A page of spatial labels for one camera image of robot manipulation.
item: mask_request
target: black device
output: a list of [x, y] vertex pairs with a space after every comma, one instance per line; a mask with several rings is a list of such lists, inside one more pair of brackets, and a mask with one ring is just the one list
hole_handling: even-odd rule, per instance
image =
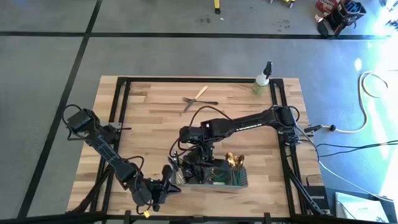
[[[189, 149], [183, 150], [184, 152], [189, 151], [183, 159], [177, 159], [178, 168], [182, 169], [184, 179], [188, 184], [210, 184], [206, 178], [208, 169], [225, 171], [225, 162], [223, 162], [225, 160], [214, 159], [213, 157], [215, 148], [213, 143], [222, 141], [239, 131], [271, 126], [282, 134], [282, 142], [285, 145], [296, 146], [300, 144], [300, 135], [296, 128], [297, 123], [290, 108], [290, 106], [271, 106], [261, 113], [242, 118], [216, 118], [201, 122], [200, 127], [184, 126], [181, 128], [178, 143], [193, 144]], [[179, 155], [171, 155], [171, 151], [172, 148], [170, 149], [171, 157], [179, 157]], [[327, 215], [326, 211], [320, 209], [311, 199], [299, 178], [290, 168], [289, 177], [299, 194], [307, 202], [309, 209], [314, 214]]]
[[123, 159], [115, 152], [109, 144], [119, 138], [119, 130], [110, 124], [102, 126], [100, 119], [92, 110], [80, 109], [79, 112], [68, 118], [65, 124], [72, 134], [77, 136], [78, 139], [84, 140], [87, 145], [93, 147], [108, 162], [123, 189], [131, 191], [132, 199], [137, 206], [150, 205], [153, 206], [155, 212], [158, 212], [159, 204], [164, 203], [167, 196], [181, 192], [177, 186], [169, 181], [172, 174], [169, 165], [163, 167], [162, 180], [146, 179], [141, 172], [142, 164], [138, 168], [135, 163]]

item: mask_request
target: gold object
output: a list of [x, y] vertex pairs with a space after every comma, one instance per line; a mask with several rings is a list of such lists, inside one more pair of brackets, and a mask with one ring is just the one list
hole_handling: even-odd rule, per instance
[[232, 154], [232, 152], [227, 152], [225, 155], [225, 159], [228, 161], [228, 164], [231, 167], [242, 167], [244, 161], [244, 155], [234, 157], [234, 154]]

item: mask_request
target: red object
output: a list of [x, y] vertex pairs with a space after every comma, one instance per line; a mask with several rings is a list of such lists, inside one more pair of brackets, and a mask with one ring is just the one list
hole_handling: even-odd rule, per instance
[[322, 13], [330, 14], [339, 2], [340, 0], [317, 0], [315, 7]]

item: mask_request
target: wooden table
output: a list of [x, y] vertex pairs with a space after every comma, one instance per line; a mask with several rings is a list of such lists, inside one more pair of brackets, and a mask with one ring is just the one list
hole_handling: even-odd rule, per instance
[[[116, 80], [117, 77], [101, 77], [93, 110], [102, 121], [108, 120]], [[300, 82], [295, 78], [284, 78], [284, 84], [288, 105], [298, 108], [301, 115], [298, 124], [304, 127], [308, 124], [308, 118]], [[272, 104], [269, 89], [263, 96], [254, 96], [250, 83], [133, 82], [124, 119], [124, 127], [131, 127], [132, 130], [122, 132], [120, 155], [143, 156], [144, 176], [161, 178], [161, 170], [167, 164], [170, 146], [178, 137], [179, 129], [186, 126], [194, 112], [203, 106], [195, 103], [189, 111], [183, 113], [187, 104], [182, 101], [182, 97], [195, 97], [204, 85], [209, 88], [200, 99], [218, 101], [220, 104], [216, 107], [231, 118], [261, 112]], [[193, 125], [219, 117], [221, 116], [216, 111], [203, 110], [198, 113]], [[272, 217], [289, 217], [275, 129], [263, 126], [234, 133], [215, 146], [215, 157], [224, 158], [228, 151], [244, 154], [249, 186], [239, 190], [181, 187], [182, 193], [169, 196], [166, 203], [161, 205], [160, 212], [151, 212], [151, 215], [263, 217], [264, 212], [269, 212]], [[320, 174], [315, 150], [309, 143], [303, 142], [297, 146], [297, 157], [302, 179], [306, 175]], [[85, 144], [68, 204], [69, 210], [75, 208], [94, 185], [99, 160], [97, 152]], [[322, 184], [320, 176], [311, 176], [310, 181]], [[294, 185], [292, 188], [295, 209], [299, 213], [297, 191]], [[101, 205], [101, 201], [100, 194], [98, 205]], [[130, 191], [123, 190], [114, 180], [108, 213], [122, 215], [125, 210], [131, 210], [135, 214], [135, 207]]]

